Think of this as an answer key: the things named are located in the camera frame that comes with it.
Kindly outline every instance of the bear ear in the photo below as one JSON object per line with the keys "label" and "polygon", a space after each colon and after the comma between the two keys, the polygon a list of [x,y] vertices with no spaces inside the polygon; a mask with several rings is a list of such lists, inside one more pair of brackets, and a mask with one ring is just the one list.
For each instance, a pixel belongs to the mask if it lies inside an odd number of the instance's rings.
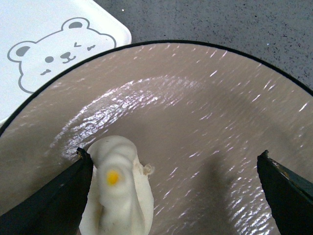
{"label": "bear ear", "polygon": [[71,28],[88,28],[89,21],[85,18],[72,18],[65,21],[62,25],[62,30],[67,30]]}
{"label": "bear ear", "polygon": [[20,62],[23,60],[23,56],[26,52],[35,45],[35,42],[32,41],[25,41],[17,43],[16,45],[12,46],[12,48],[8,52],[8,59],[13,62]]}

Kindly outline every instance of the plate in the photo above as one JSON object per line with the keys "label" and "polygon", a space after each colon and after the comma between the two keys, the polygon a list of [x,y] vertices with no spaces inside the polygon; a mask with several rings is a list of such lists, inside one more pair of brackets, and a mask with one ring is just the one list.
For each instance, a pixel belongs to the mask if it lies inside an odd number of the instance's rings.
{"label": "plate", "polygon": [[1,4],[5,11],[0,15],[0,126],[34,91],[59,73],[132,42],[130,31],[93,0],[16,0]]}
{"label": "plate", "polygon": [[312,92],[212,44],[117,48],[65,71],[1,128],[0,213],[108,135],[129,138],[150,177],[150,234],[279,234],[256,171],[269,156],[313,181]]}

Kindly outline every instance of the white tray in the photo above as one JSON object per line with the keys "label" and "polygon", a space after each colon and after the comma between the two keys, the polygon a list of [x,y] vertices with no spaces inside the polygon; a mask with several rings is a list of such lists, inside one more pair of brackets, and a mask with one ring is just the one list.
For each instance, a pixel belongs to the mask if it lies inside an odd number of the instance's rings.
{"label": "white tray", "polygon": [[92,0],[0,0],[0,125],[39,87],[130,31]]}

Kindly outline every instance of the black tongs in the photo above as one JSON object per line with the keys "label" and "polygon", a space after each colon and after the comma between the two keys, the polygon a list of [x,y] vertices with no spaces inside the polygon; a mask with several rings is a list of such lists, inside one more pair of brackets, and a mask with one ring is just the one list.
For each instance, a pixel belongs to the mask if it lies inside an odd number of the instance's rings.
{"label": "black tongs", "polygon": [[269,158],[267,150],[258,156],[257,170],[279,232],[313,235],[313,184]]}
{"label": "black tongs", "polygon": [[78,161],[0,217],[1,235],[76,235],[93,168],[85,150],[77,153]]}

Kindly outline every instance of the bear nose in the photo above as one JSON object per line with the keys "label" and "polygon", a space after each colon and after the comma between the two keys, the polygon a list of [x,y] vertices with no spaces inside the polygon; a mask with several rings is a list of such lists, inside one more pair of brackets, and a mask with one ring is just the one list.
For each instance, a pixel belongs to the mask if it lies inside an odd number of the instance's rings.
{"label": "bear nose", "polygon": [[70,52],[68,51],[68,52],[64,53],[63,55],[61,55],[60,57],[61,57],[62,59],[66,59],[66,58],[68,58],[69,56],[70,56]]}

